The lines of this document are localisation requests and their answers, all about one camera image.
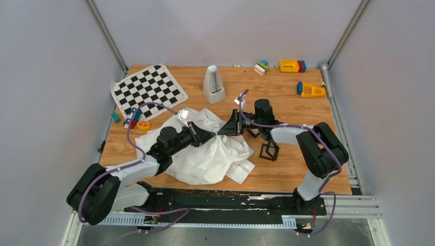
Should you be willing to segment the white button-up shirt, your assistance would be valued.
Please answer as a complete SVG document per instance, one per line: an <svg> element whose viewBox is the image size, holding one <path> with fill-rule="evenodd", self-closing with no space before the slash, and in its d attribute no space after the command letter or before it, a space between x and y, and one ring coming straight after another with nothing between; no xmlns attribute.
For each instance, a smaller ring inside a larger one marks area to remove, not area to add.
<svg viewBox="0 0 435 246"><path fill-rule="evenodd" d="M185 109L188 111L186 121L194 122L201 129L217 132L225 124L207 108L200 111ZM168 126L174 127L177 132L182 127L177 116L173 115L160 128L136 138L135 144L145 152L149 151L160 130ZM217 136L201 147L188 146L174 154L172 165L164 173L189 185L212 185L221 182L225 176L242 184L255 168L255 164L248 160L253 153L241 135Z"/></svg>

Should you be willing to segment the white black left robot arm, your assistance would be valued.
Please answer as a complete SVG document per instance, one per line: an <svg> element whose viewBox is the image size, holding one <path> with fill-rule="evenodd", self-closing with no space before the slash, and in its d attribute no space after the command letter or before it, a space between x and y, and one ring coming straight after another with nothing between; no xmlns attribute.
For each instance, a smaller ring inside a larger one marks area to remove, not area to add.
<svg viewBox="0 0 435 246"><path fill-rule="evenodd" d="M142 180L157 176L173 163L172 157L187 147L201 147L216 133L199 128L193 122L180 131L174 127L160 130L155 143L144 156L121 165L103 167L94 163L88 167L66 202L78 213L82 223L96 225L111 212L139 206L153 211L157 198L151 185Z"/></svg>

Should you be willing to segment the black square frame box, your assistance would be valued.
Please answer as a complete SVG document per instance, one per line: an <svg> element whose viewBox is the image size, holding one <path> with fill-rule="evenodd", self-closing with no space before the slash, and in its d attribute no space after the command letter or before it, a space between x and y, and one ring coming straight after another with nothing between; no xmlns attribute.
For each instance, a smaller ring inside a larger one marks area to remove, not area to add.
<svg viewBox="0 0 435 246"><path fill-rule="evenodd" d="M273 141L263 143L261 146L259 158L269 161L276 161L278 158L279 150L279 146Z"/></svg>

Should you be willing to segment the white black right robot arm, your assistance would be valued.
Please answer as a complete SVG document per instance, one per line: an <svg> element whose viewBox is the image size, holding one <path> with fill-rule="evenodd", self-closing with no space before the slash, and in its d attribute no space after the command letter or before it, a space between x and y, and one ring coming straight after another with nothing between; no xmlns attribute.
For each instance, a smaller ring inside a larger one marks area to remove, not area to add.
<svg viewBox="0 0 435 246"><path fill-rule="evenodd" d="M308 172L296 188L293 207L306 214L313 208L327 180L340 172L349 160L349 154L331 127L320 122L314 126L290 126L276 120L273 108L267 99L254 103L254 113L234 109L231 118L221 127L218 135L237 136L244 131L257 129L263 140L273 144L298 146L304 157Z"/></svg>

